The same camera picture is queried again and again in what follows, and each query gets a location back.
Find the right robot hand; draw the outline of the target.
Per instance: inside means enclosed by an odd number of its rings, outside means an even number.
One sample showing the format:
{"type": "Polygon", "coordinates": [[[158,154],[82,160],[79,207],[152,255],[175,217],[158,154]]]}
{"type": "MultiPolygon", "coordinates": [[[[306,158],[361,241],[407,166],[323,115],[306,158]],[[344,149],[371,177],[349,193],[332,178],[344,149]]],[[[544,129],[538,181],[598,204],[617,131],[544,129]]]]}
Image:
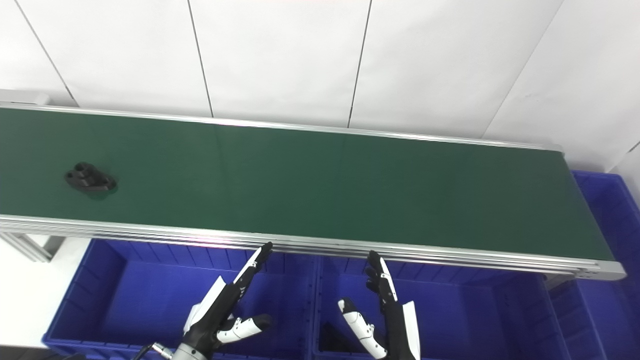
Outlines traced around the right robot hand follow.
{"type": "Polygon", "coordinates": [[[343,319],[375,360],[420,360],[421,343],[414,301],[400,303],[386,260],[377,251],[370,250],[366,260],[368,279],[365,285],[378,296],[386,326],[385,340],[377,339],[375,325],[366,321],[348,297],[337,302],[343,319]]]}

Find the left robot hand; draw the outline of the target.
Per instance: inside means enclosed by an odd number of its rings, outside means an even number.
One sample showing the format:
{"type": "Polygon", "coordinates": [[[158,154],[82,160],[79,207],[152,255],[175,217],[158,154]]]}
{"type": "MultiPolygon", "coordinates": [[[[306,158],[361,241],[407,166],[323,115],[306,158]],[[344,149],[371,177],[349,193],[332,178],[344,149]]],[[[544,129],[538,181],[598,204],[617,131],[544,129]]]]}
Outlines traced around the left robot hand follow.
{"type": "Polygon", "coordinates": [[[218,276],[203,300],[192,307],[174,360],[211,360],[220,347],[258,335],[271,326],[269,314],[242,318],[234,317],[233,310],[272,251],[272,242],[254,251],[233,282],[218,276]]]}

